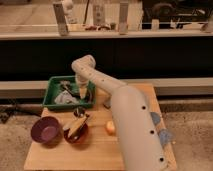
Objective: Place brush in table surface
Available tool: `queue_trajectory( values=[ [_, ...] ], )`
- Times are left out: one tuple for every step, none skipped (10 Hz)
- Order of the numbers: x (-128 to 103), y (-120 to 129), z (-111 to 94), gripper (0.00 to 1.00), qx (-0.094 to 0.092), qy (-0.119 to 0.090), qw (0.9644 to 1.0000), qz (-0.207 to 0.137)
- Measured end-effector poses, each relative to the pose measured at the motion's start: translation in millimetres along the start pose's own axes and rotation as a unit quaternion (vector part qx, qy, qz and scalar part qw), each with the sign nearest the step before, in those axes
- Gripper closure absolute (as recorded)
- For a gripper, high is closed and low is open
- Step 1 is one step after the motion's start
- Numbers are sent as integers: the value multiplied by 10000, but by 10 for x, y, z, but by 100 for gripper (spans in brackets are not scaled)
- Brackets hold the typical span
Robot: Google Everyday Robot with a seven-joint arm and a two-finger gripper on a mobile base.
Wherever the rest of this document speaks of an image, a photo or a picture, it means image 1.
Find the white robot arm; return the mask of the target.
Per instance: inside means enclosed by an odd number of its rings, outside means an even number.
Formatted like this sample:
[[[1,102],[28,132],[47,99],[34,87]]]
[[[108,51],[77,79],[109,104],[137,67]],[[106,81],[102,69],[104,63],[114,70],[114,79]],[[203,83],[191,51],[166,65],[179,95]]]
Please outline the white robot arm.
[[[91,81],[111,95],[110,106],[126,171],[167,171],[160,138],[145,95],[137,88],[95,69],[95,59],[86,55],[72,62],[77,84]]]

